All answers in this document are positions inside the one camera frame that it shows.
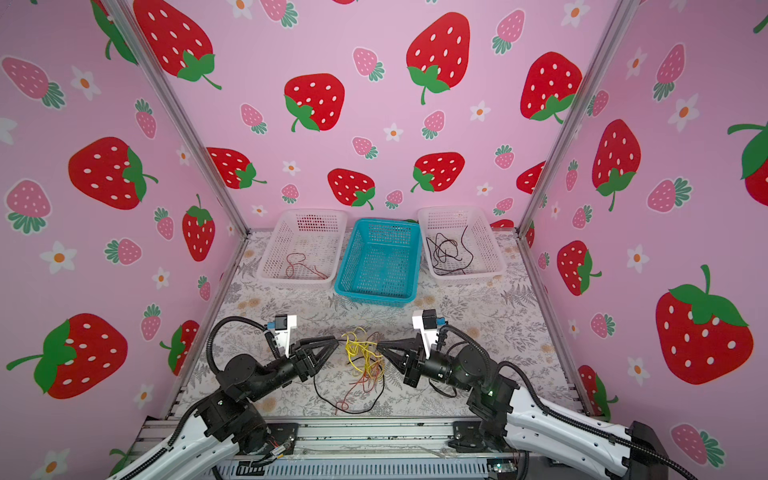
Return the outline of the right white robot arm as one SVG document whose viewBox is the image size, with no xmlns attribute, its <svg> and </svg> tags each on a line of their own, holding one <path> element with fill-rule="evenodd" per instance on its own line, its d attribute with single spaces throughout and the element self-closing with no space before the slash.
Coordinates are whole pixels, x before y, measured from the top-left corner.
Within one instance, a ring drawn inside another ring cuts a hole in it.
<svg viewBox="0 0 768 480">
<path fill-rule="evenodd" d="M 467 344 L 455 355 L 426 350 L 419 337 L 384 341 L 378 351 L 416 387 L 423 378 L 467 391 L 467 406 L 486 437 L 514 450 L 542 455 L 595 479 L 667 479 L 663 448 L 639 422 L 614 424 L 537 396 L 529 382 L 504 375 L 497 363 Z"/>
</svg>

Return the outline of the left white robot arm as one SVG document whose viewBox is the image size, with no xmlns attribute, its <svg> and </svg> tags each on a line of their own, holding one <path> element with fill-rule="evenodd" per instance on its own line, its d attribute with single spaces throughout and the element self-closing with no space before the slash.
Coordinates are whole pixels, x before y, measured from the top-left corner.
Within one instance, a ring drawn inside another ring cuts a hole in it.
<svg viewBox="0 0 768 480">
<path fill-rule="evenodd" d="M 195 402 L 169 437 L 111 477 L 195 479 L 239 453 L 268 446 L 271 433 L 254 403 L 317 375 L 338 346 L 332 336 L 315 337 L 266 365 L 249 354 L 232 358 L 216 375 L 217 390 Z"/>
</svg>

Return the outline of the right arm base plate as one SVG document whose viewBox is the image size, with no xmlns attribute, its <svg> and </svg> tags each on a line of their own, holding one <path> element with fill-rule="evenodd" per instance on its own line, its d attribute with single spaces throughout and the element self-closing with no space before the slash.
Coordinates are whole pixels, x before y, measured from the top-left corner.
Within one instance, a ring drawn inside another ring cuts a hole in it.
<svg viewBox="0 0 768 480">
<path fill-rule="evenodd" d="M 458 453 L 521 453 L 501 436 L 486 431 L 480 420 L 454 421 L 451 426 L 452 435 L 447 445 Z"/>
</svg>

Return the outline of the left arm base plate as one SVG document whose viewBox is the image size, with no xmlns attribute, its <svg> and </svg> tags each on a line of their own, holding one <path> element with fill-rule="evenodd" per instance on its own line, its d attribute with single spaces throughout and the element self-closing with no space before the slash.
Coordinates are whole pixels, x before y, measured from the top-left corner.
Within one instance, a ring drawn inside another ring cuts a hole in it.
<svg viewBox="0 0 768 480">
<path fill-rule="evenodd" d="M 269 422 L 263 429 L 249 433 L 238 443 L 237 455 L 265 457 L 278 447 L 283 448 L 279 456 L 292 455 L 298 433 L 298 423 Z"/>
</svg>

